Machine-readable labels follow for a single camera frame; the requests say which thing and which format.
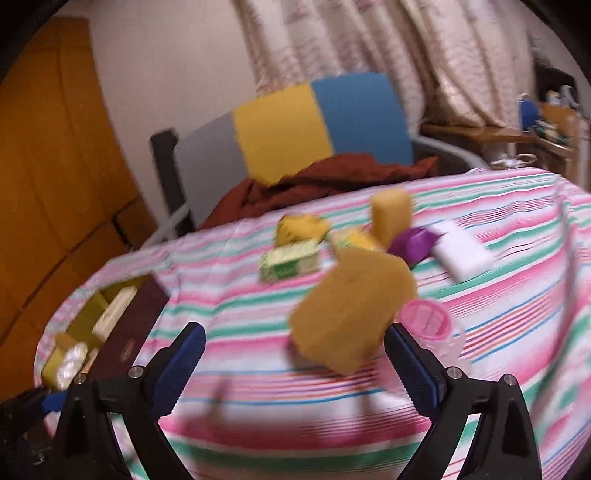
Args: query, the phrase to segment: red cloth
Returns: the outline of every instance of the red cloth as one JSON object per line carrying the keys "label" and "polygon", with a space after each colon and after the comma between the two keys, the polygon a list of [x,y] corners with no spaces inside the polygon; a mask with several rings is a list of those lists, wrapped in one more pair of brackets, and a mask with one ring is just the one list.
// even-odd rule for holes
{"label": "red cloth", "polygon": [[408,167],[379,165],[370,154],[340,154],[313,163],[292,177],[283,177],[271,187],[245,179],[224,195],[197,230],[259,217],[331,195],[434,177],[438,164],[437,157],[430,157]]}

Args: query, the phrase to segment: wooden door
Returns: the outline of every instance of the wooden door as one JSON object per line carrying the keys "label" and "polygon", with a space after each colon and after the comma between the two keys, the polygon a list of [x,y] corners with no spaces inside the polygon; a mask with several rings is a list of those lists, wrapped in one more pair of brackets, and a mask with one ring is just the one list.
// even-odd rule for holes
{"label": "wooden door", "polygon": [[142,218],[143,236],[155,229],[111,129],[90,45],[87,20],[53,18],[0,84],[0,401],[33,386],[37,342],[59,305],[141,242],[118,234],[125,212],[140,205],[128,223]]}

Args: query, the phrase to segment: striped tablecloth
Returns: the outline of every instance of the striped tablecloth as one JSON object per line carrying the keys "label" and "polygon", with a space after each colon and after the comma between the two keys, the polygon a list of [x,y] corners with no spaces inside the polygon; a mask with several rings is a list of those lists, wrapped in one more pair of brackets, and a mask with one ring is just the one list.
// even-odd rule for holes
{"label": "striped tablecloth", "polygon": [[[467,331],[471,376],[513,373],[530,408],[544,479],[561,478],[591,432],[591,196],[533,168],[477,171],[403,184],[416,225],[453,219],[495,256],[495,267],[462,284],[433,259],[413,273],[422,297],[439,299]],[[258,280],[286,211],[313,212],[335,228],[369,223],[376,189],[310,202],[188,235],[107,263],[55,313],[41,339],[35,377],[86,299],[102,286],[156,273],[170,302],[138,357],[145,364],[189,321],[207,347],[173,413],[160,425],[196,478],[224,480],[394,479],[429,427],[407,397],[381,390],[373,363],[339,377],[302,360],[287,319],[321,273],[273,286]],[[455,478],[476,419],[446,472]],[[145,478],[116,424],[137,478]]]}

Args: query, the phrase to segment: chair backrest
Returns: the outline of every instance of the chair backrest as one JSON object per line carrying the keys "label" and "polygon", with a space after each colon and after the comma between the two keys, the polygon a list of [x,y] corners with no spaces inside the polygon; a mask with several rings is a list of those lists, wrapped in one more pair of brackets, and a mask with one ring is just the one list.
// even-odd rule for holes
{"label": "chair backrest", "polygon": [[246,177],[274,184],[338,153],[413,163],[404,114],[389,80],[377,73],[316,80],[260,97],[195,130],[174,153],[195,225]]}

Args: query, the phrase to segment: purple object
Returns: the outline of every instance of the purple object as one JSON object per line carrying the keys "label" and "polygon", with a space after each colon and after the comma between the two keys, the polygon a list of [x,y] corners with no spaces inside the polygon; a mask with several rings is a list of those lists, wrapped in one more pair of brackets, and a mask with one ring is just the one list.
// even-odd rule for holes
{"label": "purple object", "polygon": [[427,228],[409,228],[394,239],[388,253],[402,258],[412,268],[430,255],[440,236]]}

